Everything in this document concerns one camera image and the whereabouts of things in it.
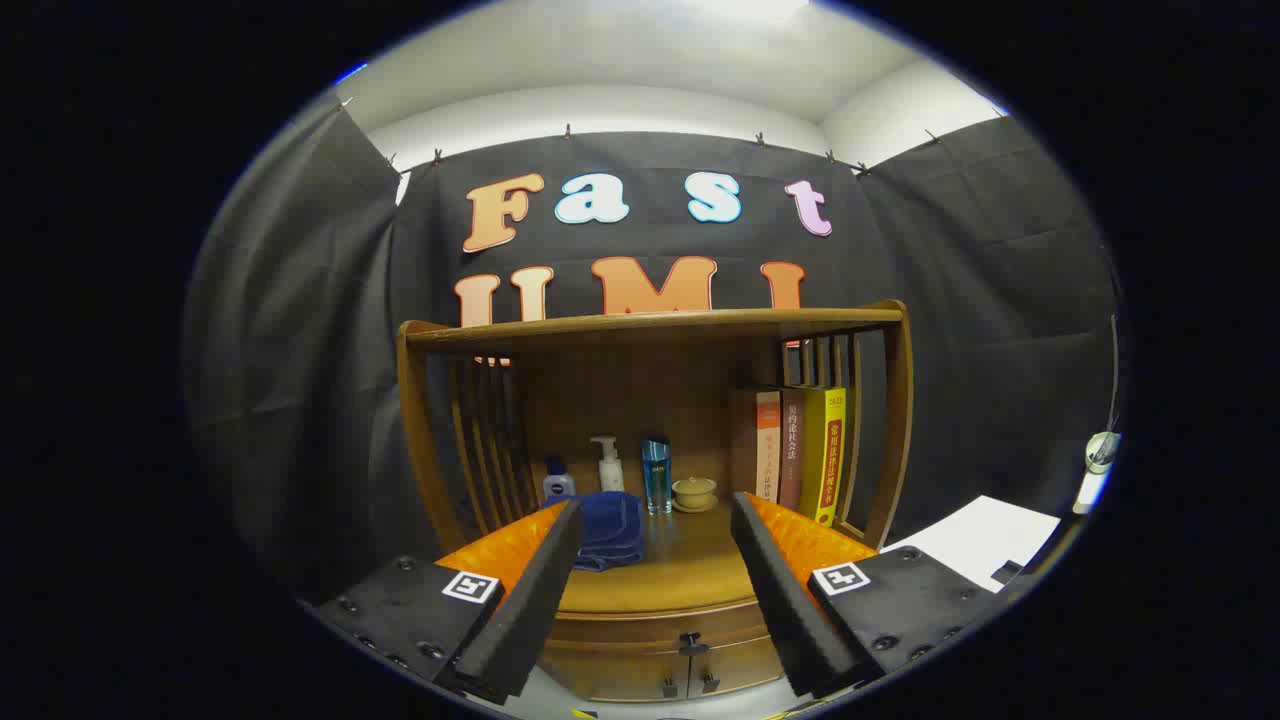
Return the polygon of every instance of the white pump bottle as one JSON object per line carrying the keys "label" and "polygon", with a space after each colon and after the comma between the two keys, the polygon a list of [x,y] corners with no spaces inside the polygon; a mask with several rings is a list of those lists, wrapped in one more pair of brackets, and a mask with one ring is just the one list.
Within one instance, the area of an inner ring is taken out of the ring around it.
{"label": "white pump bottle", "polygon": [[600,491],[626,492],[622,483],[622,462],[618,460],[618,450],[613,446],[618,438],[613,436],[595,436],[591,442],[600,443],[604,457],[600,459]]}

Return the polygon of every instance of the orange letter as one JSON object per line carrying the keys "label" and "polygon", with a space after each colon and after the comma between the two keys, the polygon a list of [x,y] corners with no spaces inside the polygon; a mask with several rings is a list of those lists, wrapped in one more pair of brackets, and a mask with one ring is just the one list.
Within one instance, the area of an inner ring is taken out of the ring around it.
{"label": "orange letter", "polygon": [[502,281],[498,275],[471,275],[453,284],[453,292],[462,301],[462,327],[493,324],[493,291]]}
{"label": "orange letter", "polygon": [[776,309],[796,310],[800,307],[800,281],[804,268],[795,263],[765,263],[760,274],[769,278],[769,304]]}
{"label": "orange letter", "polygon": [[479,252],[495,247],[516,237],[516,228],[507,227],[506,215],[520,222],[529,214],[529,193],[543,188],[543,176],[530,173],[493,184],[477,187],[467,193],[471,201],[471,237],[462,243],[463,252]]}
{"label": "orange letter", "polygon": [[602,258],[591,264],[591,274],[604,286],[605,315],[712,309],[716,261],[710,258],[676,260],[660,291],[653,290],[635,258]]}
{"label": "orange letter", "polygon": [[521,322],[547,318],[547,283],[554,277],[556,270],[547,266],[521,268],[511,273],[511,284],[520,288]]}

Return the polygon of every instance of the blue towel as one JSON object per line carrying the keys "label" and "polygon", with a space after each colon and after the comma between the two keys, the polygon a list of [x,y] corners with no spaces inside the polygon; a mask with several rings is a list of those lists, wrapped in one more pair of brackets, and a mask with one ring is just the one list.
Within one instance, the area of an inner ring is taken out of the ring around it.
{"label": "blue towel", "polygon": [[[548,498],[543,507],[568,500]],[[644,560],[644,524],[640,500],[625,492],[596,492],[575,496],[581,502],[582,547],[573,566],[600,573],[618,565]]]}

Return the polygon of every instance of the lotion bottle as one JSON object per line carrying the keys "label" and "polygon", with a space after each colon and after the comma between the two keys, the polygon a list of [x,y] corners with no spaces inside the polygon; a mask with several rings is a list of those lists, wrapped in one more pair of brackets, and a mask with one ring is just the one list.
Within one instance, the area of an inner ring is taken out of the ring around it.
{"label": "lotion bottle", "polygon": [[618,448],[613,445],[617,439],[613,436],[591,438],[591,442],[600,443],[600,450],[604,452],[604,457],[600,459],[602,492],[626,492],[626,486],[622,483],[622,461],[618,460]]}
{"label": "lotion bottle", "polygon": [[547,477],[543,479],[543,497],[552,498],[561,495],[577,495],[573,487],[573,478],[564,470],[564,461],[559,456],[547,459]]}

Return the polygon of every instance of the cabinet drawer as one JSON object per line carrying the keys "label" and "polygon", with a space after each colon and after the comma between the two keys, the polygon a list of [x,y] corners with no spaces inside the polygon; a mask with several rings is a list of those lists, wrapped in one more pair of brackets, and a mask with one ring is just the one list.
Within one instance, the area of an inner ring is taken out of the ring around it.
{"label": "cabinet drawer", "polygon": [[559,614],[552,623],[549,646],[625,644],[635,651],[677,650],[680,635],[699,633],[712,647],[769,634],[760,606],[753,600],[735,606],[659,616]]}
{"label": "cabinet drawer", "polygon": [[[712,648],[694,657],[689,698],[739,691],[782,676],[782,662],[771,638]],[[712,679],[713,689],[707,680]]]}
{"label": "cabinet drawer", "polygon": [[[689,689],[689,659],[678,652],[627,655],[548,647],[538,665],[568,692],[602,702],[685,700]],[[667,682],[672,685],[663,692]]]}

